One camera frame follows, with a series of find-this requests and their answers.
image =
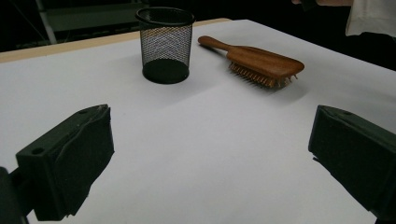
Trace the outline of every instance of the wooden table edge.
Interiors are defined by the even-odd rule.
[[[218,18],[207,21],[196,21],[193,26],[207,25],[216,22],[230,21],[226,18]],[[12,62],[22,59],[34,58],[39,56],[47,56],[56,53],[67,52],[77,49],[87,49],[107,44],[119,43],[123,41],[133,40],[140,37],[139,31],[121,34],[121,35],[108,35],[92,39],[85,39],[73,42],[67,42],[56,45],[48,45],[43,47],[31,49],[18,49],[6,52],[0,52],[0,63]]]

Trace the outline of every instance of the black mesh pencil cup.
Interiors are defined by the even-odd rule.
[[[194,16],[173,7],[146,7],[139,20],[143,75],[160,84],[174,84],[189,76]]]

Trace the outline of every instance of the white table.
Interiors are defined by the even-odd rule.
[[[200,35],[283,54],[305,69],[285,89],[261,89],[229,72],[224,51],[200,47]],[[191,74],[174,85],[142,76],[138,38],[6,56],[0,165],[9,172],[19,150],[76,111],[111,107],[115,154],[77,215],[61,223],[375,223],[307,147],[318,105],[396,133],[394,71],[253,21],[195,26]],[[37,223],[34,212],[28,218]]]

